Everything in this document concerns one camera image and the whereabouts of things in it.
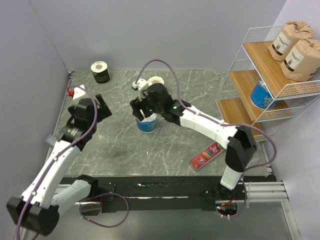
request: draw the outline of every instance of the black can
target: black can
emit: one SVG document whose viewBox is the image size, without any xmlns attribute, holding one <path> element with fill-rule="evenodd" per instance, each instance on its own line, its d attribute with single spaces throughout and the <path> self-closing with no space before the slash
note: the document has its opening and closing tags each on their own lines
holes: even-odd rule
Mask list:
<svg viewBox="0 0 320 240">
<path fill-rule="evenodd" d="M 111 80 L 108 72 L 108 65 L 104 61 L 96 61 L 92 64 L 91 72 L 98 84 L 107 84 Z"/>
</svg>

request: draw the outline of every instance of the robotic arm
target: robotic arm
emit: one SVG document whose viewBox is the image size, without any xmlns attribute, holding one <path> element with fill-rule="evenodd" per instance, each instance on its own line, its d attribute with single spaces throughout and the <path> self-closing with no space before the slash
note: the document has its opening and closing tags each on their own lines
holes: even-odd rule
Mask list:
<svg viewBox="0 0 320 240">
<path fill-rule="evenodd" d="M 96 132 L 97 123 L 112 115 L 102 96 L 100 94 L 96 95 L 98 108 L 94 128 L 75 146 L 70 147 L 59 158 L 55 158 L 59 152 L 88 131 L 95 116 L 94 104 L 83 90 L 76 87 L 70 95 L 72 96 L 73 105 L 68 108 L 68 111 L 71 117 L 61 129 L 58 141 L 55 143 L 51 155 L 37 177 L 22 193 L 20 198 L 11 197 L 6 205 L 11 218 L 17 224 L 24 205 L 28 201 L 28 198 L 33 195 L 24 213 L 21 226 L 44 236 L 47 236 L 54 230 L 60 216 L 67 209 L 79 200 L 94 197 L 98 193 L 98 180 L 87 175 L 81 175 L 71 186 L 55 195 L 55 190 L 71 163 L 81 153 Z M 34 192 L 35 185 L 38 184 L 48 165 L 52 164 L 51 159 L 54 160 L 53 165 L 47 172 L 38 190 Z"/>
<path fill-rule="evenodd" d="M 166 121 L 202 133 L 225 148 L 227 167 L 220 184 L 229 190 L 236 187 L 257 149 L 251 129 L 244 126 L 223 127 L 199 116 L 201 112 L 197 108 L 182 101 L 185 106 L 196 112 L 196 114 L 192 113 L 185 109 L 178 100 L 173 100 L 166 87 L 161 83 L 149 85 L 147 81 L 139 79 L 137 83 L 132 84 L 132 88 L 139 91 L 139 97 L 132 100 L 130 105 L 133 115 L 140 121 L 144 119 L 144 116 L 147 118 L 153 113 L 160 114 Z M 204 115 L 224 124 L 223 121 L 212 116 Z"/>
</svg>

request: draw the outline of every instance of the red object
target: red object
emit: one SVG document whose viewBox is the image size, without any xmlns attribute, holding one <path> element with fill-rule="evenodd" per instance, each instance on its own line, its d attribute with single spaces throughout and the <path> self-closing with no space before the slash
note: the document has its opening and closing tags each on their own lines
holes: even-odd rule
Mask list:
<svg viewBox="0 0 320 240">
<path fill-rule="evenodd" d="M 198 171 L 212 159 L 223 152 L 223 148 L 216 141 L 208 146 L 205 150 L 190 160 L 190 165 L 193 170 Z"/>
<path fill-rule="evenodd" d="M 67 94 L 68 96 L 73 97 L 75 95 L 75 91 L 72 89 L 68 89 Z"/>
</svg>

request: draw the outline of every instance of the gray floor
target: gray floor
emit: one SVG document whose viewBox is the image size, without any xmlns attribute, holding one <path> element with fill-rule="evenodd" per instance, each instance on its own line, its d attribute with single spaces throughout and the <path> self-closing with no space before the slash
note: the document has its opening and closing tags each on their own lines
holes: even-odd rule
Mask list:
<svg viewBox="0 0 320 240">
<path fill-rule="evenodd" d="M 152 134 L 140 133 L 129 102 L 137 97 L 131 85 L 139 74 L 137 70 L 113 70 L 111 82 L 99 85 L 89 70 L 78 70 L 72 74 L 73 84 L 84 84 L 94 95 L 101 93 L 112 116 L 99 123 L 92 140 L 86 145 L 80 156 L 73 162 L 67 175 L 78 176 L 222 176 L 225 154 L 220 154 L 198 172 L 189 166 L 191 158 L 209 146 L 213 140 L 195 132 L 166 122 L 159 117 L 157 129 Z M 215 102 L 221 88 L 225 72 L 179 70 L 181 97 L 201 111 L 221 119 Z M 147 70 L 144 79 L 160 76 L 164 79 L 173 98 L 177 87 L 170 72 L 166 70 Z M 224 90 L 233 88 L 226 83 Z M 71 98 L 67 97 L 58 130 L 70 117 L 67 108 Z M 251 165 L 265 161 L 260 144 Z M 265 167 L 253 169 L 250 176 L 267 176 Z"/>
<path fill-rule="evenodd" d="M 124 212 L 103 213 L 91 219 L 116 224 Z M 61 217 L 54 231 L 38 240 L 290 240 L 280 202 L 252 202 L 239 216 L 220 219 L 216 212 L 190 210 L 130 211 L 115 228 L 103 228 L 80 219 L 74 206 Z"/>
</svg>

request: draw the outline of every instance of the brown paper bag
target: brown paper bag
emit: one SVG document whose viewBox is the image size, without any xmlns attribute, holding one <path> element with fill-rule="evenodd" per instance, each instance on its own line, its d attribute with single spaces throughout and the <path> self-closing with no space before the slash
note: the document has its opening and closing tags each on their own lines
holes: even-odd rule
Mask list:
<svg viewBox="0 0 320 240">
<path fill-rule="evenodd" d="M 280 66 L 287 78 L 299 82 L 307 81 L 320 67 L 320 40 L 299 40 Z"/>
<path fill-rule="evenodd" d="M 287 21 L 269 46 L 269 51 L 275 60 L 282 62 L 299 40 L 313 36 L 314 31 L 305 21 Z"/>
</svg>

